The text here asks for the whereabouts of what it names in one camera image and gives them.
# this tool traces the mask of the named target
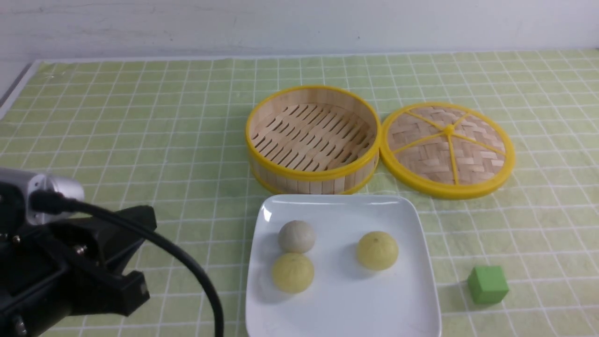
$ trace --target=table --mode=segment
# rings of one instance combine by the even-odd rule
[[[435,200],[383,165],[360,193],[398,194],[419,212],[444,337],[599,332],[599,51],[549,50],[279,59],[38,63],[0,121],[0,163],[72,176],[110,209],[152,204],[157,231],[220,291],[229,336],[246,336],[244,290],[256,214],[269,196],[249,173],[252,107],[295,85],[351,90],[384,118],[450,101],[498,122],[517,165],[497,192]],[[473,266],[499,264],[503,303],[475,305]],[[129,318],[67,318],[50,336],[210,336],[212,315],[184,268],[152,245],[129,265],[152,299]]]

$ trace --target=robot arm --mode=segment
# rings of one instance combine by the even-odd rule
[[[145,303],[144,275],[122,275],[144,239],[96,218],[36,212],[39,190],[84,197],[75,180],[0,167],[0,336],[39,336],[69,315],[128,316]],[[156,228],[150,206],[117,214]]]

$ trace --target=yellow bun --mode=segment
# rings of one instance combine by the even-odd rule
[[[393,266],[399,254],[397,242],[384,231],[372,231],[362,236],[356,252],[360,264],[371,270],[385,270]]]
[[[314,265],[309,258],[297,253],[287,253],[275,261],[272,269],[274,285],[290,294],[308,289],[314,280]]]

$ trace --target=green wooden block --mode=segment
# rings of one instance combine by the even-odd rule
[[[477,266],[468,277],[468,289],[476,304],[499,303],[510,291],[500,266]]]

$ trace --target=square plate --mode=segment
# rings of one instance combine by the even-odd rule
[[[283,254],[277,235],[291,220],[316,232],[305,255],[314,281],[297,295],[273,284],[271,266]],[[382,272],[355,257],[360,238],[385,231],[400,256]],[[246,292],[251,337],[439,337],[441,313],[422,226],[414,206],[393,195],[276,195],[256,221]]]

